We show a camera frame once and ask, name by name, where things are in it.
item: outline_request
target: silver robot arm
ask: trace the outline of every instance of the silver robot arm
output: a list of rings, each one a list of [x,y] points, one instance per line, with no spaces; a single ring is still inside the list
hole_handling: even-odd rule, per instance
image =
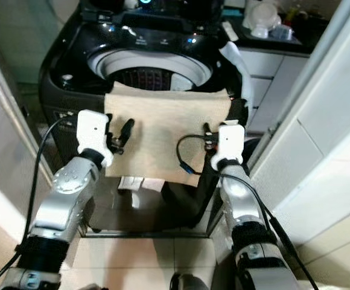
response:
[[[219,128],[218,152],[211,159],[212,167],[222,176],[220,195],[224,214],[232,233],[237,266],[238,289],[300,289],[295,276],[276,245],[274,233],[267,227],[263,213],[241,166],[244,128],[227,124]]]
[[[17,267],[10,268],[0,287],[21,290],[57,290],[60,267],[69,244],[83,218],[84,208],[93,196],[99,172],[112,165],[113,154],[123,153],[134,121],[129,120],[119,138],[108,134],[108,116],[80,111],[77,120],[79,156],[53,177],[53,187],[42,202]]]

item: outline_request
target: washing machine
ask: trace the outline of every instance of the washing machine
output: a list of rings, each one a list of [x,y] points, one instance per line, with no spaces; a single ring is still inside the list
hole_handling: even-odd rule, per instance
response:
[[[241,76],[218,50],[227,42],[219,22],[222,2],[81,0],[40,70],[39,97],[48,123],[82,109],[104,112],[104,95],[112,93],[117,81],[152,91],[226,88],[232,99],[228,117],[246,124]],[[62,163],[67,163],[77,154],[75,128],[59,126],[53,137]],[[98,194],[112,192],[108,209],[113,212],[103,208],[107,217],[96,217],[95,210],[89,226],[128,233],[193,227],[218,182],[210,157],[206,154],[206,174],[197,188],[166,182],[159,194],[120,193],[119,179],[102,177]],[[147,202],[132,207],[134,196]]]

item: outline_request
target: white wall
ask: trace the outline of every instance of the white wall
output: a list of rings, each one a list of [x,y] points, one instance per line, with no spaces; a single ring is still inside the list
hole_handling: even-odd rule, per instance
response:
[[[5,95],[0,87],[0,191],[25,216],[35,156],[23,142],[18,128],[14,125],[13,116],[2,106],[1,101],[4,99]],[[38,208],[49,190],[50,184],[44,171],[40,170],[35,208]]]
[[[326,52],[252,179],[314,278],[350,287],[350,16]]]

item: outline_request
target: white cabinet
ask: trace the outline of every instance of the white cabinet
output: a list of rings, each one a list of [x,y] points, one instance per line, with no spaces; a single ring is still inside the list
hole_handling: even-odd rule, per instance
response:
[[[268,127],[277,122],[276,118],[281,111],[282,104],[307,60],[304,57],[284,57],[269,90],[255,113],[249,131],[265,132]]]
[[[274,77],[284,58],[282,54],[243,50],[240,53],[252,76]]]
[[[254,88],[254,102],[253,107],[259,107],[266,92],[267,89],[269,89],[270,84],[272,83],[272,80],[268,79],[255,79],[252,78],[252,84]]]

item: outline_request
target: beige cloth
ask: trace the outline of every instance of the beige cloth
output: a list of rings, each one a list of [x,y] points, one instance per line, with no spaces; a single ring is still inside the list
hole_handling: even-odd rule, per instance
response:
[[[115,83],[105,97],[105,113],[113,114],[109,130],[116,137],[124,123],[135,119],[131,139],[116,155],[106,176],[160,178],[196,186],[198,176],[187,174],[176,157],[176,143],[186,134],[203,135],[203,124],[217,131],[228,115],[226,90],[216,93],[144,91]],[[203,168],[204,142],[187,139],[180,145],[183,160],[196,171]]]

